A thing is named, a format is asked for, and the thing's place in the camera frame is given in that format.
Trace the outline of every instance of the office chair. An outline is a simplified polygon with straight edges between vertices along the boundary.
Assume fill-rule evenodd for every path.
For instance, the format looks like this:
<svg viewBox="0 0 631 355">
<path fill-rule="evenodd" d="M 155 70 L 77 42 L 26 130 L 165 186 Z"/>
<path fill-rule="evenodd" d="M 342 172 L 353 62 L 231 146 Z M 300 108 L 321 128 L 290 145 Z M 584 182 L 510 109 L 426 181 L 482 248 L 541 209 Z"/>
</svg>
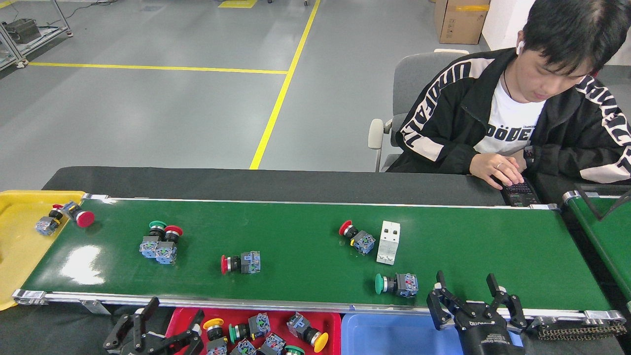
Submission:
<svg viewBox="0 0 631 355">
<path fill-rule="evenodd" d="M 457 58 L 469 54 L 468 51 L 457 49 L 436 49 L 432 53 L 419 53 L 403 58 L 394 69 L 394 88 L 392 90 L 392 119 L 384 122 L 375 118 L 370 123 L 368 133 L 368 147 L 377 151 L 375 172 L 386 171 L 401 155 L 389 154 L 381 166 L 381 148 L 383 135 L 390 135 L 390 144 L 398 147 L 394 134 L 403 124 L 418 95 L 425 85 L 449 63 Z"/>
</svg>

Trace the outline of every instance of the metal rack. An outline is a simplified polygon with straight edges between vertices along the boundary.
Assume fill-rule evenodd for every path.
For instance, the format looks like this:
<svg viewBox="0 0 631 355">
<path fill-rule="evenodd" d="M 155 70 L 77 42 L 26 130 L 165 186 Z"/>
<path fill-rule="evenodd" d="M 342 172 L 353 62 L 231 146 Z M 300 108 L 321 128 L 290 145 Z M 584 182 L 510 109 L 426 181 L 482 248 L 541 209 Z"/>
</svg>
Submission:
<svg viewBox="0 0 631 355">
<path fill-rule="evenodd" d="M 57 4 L 57 0 L 50 0 L 50 3 L 59 15 L 61 25 L 58 27 L 40 29 L 42 36 L 29 43 L 16 43 L 6 29 L 3 26 L 0 26 L 0 70 L 7 68 L 12 64 L 16 64 L 18 68 L 24 68 L 28 64 L 28 60 L 26 59 L 27 55 L 36 51 L 63 32 L 65 32 L 68 37 L 73 36 L 70 26 Z"/>
</svg>

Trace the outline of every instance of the black jacket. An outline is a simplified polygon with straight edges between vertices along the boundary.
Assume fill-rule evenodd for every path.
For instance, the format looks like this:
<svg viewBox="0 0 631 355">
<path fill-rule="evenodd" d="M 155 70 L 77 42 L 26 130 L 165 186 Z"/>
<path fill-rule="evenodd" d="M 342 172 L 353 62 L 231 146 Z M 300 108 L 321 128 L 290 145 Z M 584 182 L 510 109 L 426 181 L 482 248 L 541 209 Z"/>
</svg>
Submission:
<svg viewBox="0 0 631 355">
<path fill-rule="evenodd" d="M 419 95 L 396 140 L 403 154 L 388 171 L 469 174 L 487 133 L 493 91 L 514 49 L 464 56 Z M 599 183 L 631 178 L 631 128 L 609 90 L 591 76 L 549 98 L 531 135 L 528 171 Z"/>
</svg>

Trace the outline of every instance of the white earbud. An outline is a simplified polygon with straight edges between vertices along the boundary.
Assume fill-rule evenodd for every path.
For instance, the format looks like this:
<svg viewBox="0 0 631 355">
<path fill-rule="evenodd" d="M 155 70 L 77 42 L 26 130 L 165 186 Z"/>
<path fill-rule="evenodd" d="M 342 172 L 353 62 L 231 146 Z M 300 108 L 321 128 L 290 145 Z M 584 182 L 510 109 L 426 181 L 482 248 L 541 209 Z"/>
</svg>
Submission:
<svg viewBox="0 0 631 355">
<path fill-rule="evenodd" d="M 517 48 L 515 48 L 515 52 L 517 52 L 517 55 L 521 54 L 521 49 L 526 45 L 526 43 L 522 40 L 519 41 L 519 44 L 517 44 Z"/>
</svg>

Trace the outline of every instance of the white t-shirt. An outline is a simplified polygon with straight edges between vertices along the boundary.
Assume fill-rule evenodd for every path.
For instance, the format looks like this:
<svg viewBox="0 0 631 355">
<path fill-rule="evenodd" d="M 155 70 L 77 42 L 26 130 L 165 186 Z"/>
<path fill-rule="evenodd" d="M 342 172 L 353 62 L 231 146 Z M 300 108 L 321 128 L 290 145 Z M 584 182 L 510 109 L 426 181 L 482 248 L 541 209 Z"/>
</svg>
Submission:
<svg viewBox="0 0 631 355">
<path fill-rule="evenodd" d="M 530 136 L 546 102 L 521 104 L 498 81 L 491 102 L 487 135 L 473 148 L 480 153 L 511 155 L 530 145 Z"/>
</svg>

